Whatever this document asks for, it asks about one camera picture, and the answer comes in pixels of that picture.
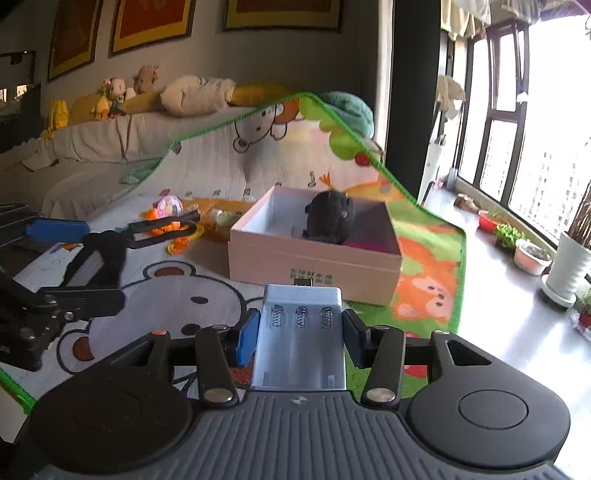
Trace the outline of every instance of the white flower pot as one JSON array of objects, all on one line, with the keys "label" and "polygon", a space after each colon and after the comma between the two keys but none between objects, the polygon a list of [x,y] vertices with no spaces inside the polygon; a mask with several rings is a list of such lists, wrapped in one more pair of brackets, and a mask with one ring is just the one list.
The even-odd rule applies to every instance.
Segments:
[{"label": "white flower pot", "polygon": [[542,277],[542,290],[555,303],[572,307],[577,300],[574,292],[591,267],[591,250],[582,247],[566,233],[560,234],[554,265]]},{"label": "white flower pot", "polygon": [[[541,259],[532,254],[537,254],[538,256],[545,258]],[[513,260],[515,261],[515,265],[524,272],[536,277],[539,277],[545,268],[550,265],[550,262],[552,262],[548,253],[544,252],[537,245],[522,238],[515,242],[515,254]]]}]

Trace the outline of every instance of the picture frame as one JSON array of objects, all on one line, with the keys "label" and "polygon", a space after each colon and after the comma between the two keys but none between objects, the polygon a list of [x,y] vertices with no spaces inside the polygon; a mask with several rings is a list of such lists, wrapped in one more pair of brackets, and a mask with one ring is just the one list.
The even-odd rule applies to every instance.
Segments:
[{"label": "picture frame", "polygon": [[340,31],[343,0],[228,0],[224,30],[306,28]]},{"label": "picture frame", "polygon": [[118,0],[109,57],[191,36],[196,0]]},{"label": "picture frame", "polygon": [[51,34],[47,81],[94,62],[103,0],[59,0]]}]

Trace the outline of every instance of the cardboard box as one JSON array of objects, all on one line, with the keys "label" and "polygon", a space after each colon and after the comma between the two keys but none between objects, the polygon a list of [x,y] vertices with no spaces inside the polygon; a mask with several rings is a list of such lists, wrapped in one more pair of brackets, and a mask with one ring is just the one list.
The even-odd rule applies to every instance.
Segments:
[{"label": "cardboard box", "polygon": [[339,287],[345,300],[390,305],[402,257],[386,205],[354,198],[353,234],[344,245],[325,244],[302,238],[304,208],[316,194],[275,186],[256,202],[230,231],[230,278],[260,285],[312,278],[314,286]]}]

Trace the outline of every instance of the black plush toy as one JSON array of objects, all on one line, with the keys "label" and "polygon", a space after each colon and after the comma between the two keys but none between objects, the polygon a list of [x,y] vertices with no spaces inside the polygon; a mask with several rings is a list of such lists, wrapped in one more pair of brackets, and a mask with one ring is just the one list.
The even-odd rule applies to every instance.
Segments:
[{"label": "black plush toy", "polygon": [[306,206],[308,225],[303,237],[327,244],[342,244],[353,231],[353,199],[336,190],[320,192]]}]

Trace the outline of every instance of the floor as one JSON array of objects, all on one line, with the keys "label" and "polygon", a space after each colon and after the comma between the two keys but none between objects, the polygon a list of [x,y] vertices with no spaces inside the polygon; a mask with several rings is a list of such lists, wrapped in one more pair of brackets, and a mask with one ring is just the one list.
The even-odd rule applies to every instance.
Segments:
[{"label": "floor", "polygon": [[458,335],[554,390],[571,414],[556,465],[574,480],[591,480],[591,343],[551,304],[537,277],[494,247],[476,215],[456,209],[454,195],[434,190],[426,207],[467,235],[466,287]]}]

